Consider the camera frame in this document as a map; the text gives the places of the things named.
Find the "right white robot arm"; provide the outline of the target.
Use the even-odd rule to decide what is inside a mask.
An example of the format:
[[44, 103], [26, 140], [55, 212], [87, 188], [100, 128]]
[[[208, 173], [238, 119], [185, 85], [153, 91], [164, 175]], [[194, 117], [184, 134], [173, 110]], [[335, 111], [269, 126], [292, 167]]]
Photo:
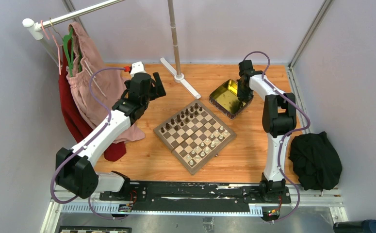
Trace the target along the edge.
[[282, 164], [291, 131], [296, 128], [296, 108], [290, 103], [295, 96], [273, 85], [262, 71], [253, 68], [251, 60], [241, 61], [238, 67], [238, 100], [250, 100], [254, 92], [264, 100], [262, 127], [268, 137], [268, 152], [259, 196], [270, 203], [286, 192]]

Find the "wooden chess board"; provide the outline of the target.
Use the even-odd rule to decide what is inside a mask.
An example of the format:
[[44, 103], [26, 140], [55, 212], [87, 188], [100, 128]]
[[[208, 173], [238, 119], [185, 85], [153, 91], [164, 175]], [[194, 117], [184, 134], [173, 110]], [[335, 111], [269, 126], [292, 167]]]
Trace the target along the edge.
[[[199, 111], [199, 108], [195, 109], [196, 103], [199, 108], [200, 106], [203, 108], [202, 112]], [[198, 111], [198, 115], [194, 115], [193, 119], [190, 119], [190, 114], [194, 114], [190, 111], [191, 106], [194, 107], [194, 112]], [[181, 118], [181, 122], [184, 122], [184, 126], [181, 127], [181, 122], [177, 122], [177, 115], [181, 116], [181, 112], [185, 113], [185, 109], [190, 112], [188, 116], [185, 115], [185, 118], [189, 118], [189, 122], [186, 123], [185, 118]], [[174, 126], [171, 124], [172, 118], [175, 121]], [[169, 130], [165, 127], [166, 123], [170, 125]], [[174, 129], [176, 125], [179, 126], [178, 131]], [[164, 128], [165, 133], [161, 133], [161, 127]], [[228, 125], [199, 100], [194, 100], [186, 105], [153, 131], [191, 175], [196, 174], [237, 136]]]

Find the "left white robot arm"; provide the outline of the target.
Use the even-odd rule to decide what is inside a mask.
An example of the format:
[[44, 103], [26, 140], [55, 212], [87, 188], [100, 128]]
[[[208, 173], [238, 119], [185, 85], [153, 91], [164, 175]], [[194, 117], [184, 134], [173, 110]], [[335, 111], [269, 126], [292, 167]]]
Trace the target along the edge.
[[151, 100], [166, 95], [159, 73], [142, 71], [125, 82], [126, 90], [108, 110], [107, 117], [80, 143], [71, 149], [61, 148], [56, 154], [56, 169], [50, 192], [56, 202], [55, 185], [70, 191], [74, 197], [86, 199], [95, 192], [112, 192], [118, 200], [131, 194], [130, 180], [119, 172], [94, 170], [96, 162], [113, 141], [141, 118]]

